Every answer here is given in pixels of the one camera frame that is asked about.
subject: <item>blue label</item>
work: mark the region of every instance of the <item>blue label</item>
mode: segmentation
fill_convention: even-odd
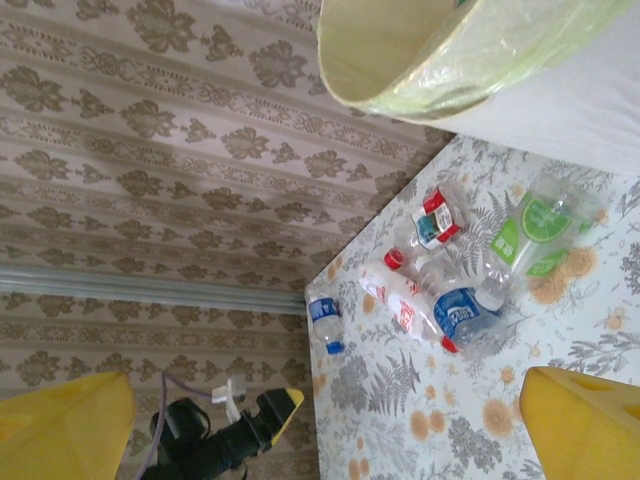
[[[333,298],[320,298],[309,304],[309,314],[314,323],[329,315],[338,315],[336,302],[333,301]]]
[[[433,214],[422,216],[415,223],[418,230],[418,238],[422,244],[429,243],[442,233],[436,223],[436,216]]]
[[[433,308],[433,314],[440,328],[448,338],[453,338],[456,327],[467,320],[480,316],[480,311],[468,288],[459,288],[442,295]]]

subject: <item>blue bottle cap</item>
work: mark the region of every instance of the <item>blue bottle cap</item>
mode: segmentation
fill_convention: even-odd
[[[327,353],[329,355],[337,355],[342,352],[344,352],[344,345],[342,342],[327,343]]]

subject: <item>patterned wallpaper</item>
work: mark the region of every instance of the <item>patterned wallpaper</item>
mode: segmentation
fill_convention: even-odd
[[[319,8],[0,3],[0,261],[300,291],[451,138],[334,102]]]
[[[146,458],[149,422],[158,410],[160,371],[208,391],[244,374],[247,400],[269,388],[292,386],[305,402],[273,450],[250,462],[250,478],[316,478],[313,392],[306,318],[95,298],[5,294],[0,297],[0,399],[73,380],[122,371],[136,394],[133,432],[119,479]],[[169,400],[186,396],[169,389]],[[228,424],[224,408],[196,400],[213,429]]]

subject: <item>wall trim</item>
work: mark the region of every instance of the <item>wall trim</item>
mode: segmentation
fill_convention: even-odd
[[[305,315],[304,296],[251,288],[0,264],[0,292]]]

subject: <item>floral tablecloth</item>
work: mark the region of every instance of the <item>floral tablecloth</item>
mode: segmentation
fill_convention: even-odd
[[[473,222],[448,251],[476,275],[540,171],[583,185],[605,208],[562,268],[505,307],[522,322],[497,355],[471,362],[415,341],[360,288],[358,267],[392,246],[399,222],[443,180],[472,199]],[[457,137],[314,280],[335,289],[347,345],[333,357],[312,345],[322,478],[544,478],[518,409],[529,367],[640,383],[638,207],[640,178]]]

